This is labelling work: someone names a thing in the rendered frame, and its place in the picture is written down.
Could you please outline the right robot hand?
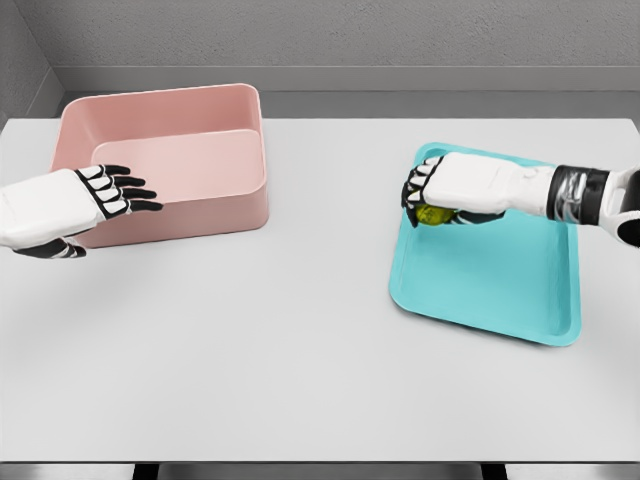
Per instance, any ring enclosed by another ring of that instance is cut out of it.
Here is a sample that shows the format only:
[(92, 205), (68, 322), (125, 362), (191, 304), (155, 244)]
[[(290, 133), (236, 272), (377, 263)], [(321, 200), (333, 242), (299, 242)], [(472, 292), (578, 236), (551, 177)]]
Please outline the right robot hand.
[(515, 207), (515, 188), (525, 168), (482, 155), (447, 153), (424, 159), (410, 170), (401, 193), (401, 206), (412, 227), (415, 209), (428, 204), (452, 209), (447, 224), (483, 224), (499, 220)]

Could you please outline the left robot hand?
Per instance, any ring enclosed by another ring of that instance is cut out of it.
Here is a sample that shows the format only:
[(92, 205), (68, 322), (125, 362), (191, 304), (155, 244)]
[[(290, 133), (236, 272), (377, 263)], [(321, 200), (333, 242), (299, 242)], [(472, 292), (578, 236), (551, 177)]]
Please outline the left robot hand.
[(35, 187), (28, 229), (35, 245), (12, 250), (38, 259), (82, 258), (86, 250), (71, 238), (98, 224), (138, 211), (156, 212), (163, 205), (157, 193), (145, 188), (146, 181), (131, 175), (121, 165), (93, 165), (60, 169), (30, 178)]

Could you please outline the blue tray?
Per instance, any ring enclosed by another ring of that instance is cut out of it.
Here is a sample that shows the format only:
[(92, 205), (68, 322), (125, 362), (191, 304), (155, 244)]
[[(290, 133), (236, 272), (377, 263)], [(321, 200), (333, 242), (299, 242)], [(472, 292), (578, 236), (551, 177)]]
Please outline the blue tray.
[(577, 228), (513, 210), (473, 226), (402, 219), (389, 293), (410, 313), (568, 346), (582, 330)]

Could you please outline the yellow-green tennis ball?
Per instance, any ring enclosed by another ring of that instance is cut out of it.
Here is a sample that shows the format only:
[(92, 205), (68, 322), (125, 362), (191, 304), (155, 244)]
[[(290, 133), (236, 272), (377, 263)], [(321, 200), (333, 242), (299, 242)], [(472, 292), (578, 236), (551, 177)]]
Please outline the yellow-green tennis ball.
[(456, 217), (457, 212), (452, 209), (421, 204), (416, 207), (415, 215), (419, 224), (439, 226), (452, 221)]

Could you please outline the pink basket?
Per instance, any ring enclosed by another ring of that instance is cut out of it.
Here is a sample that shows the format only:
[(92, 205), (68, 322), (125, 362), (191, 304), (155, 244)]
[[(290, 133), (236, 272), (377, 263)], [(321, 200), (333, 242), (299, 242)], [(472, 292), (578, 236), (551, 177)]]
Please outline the pink basket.
[(258, 91), (228, 84), (85, 97), (67, 105), (50, 168), (122, 165), (157, 194), (78, 236), (88, 248), (253, 230), (269, 218)]

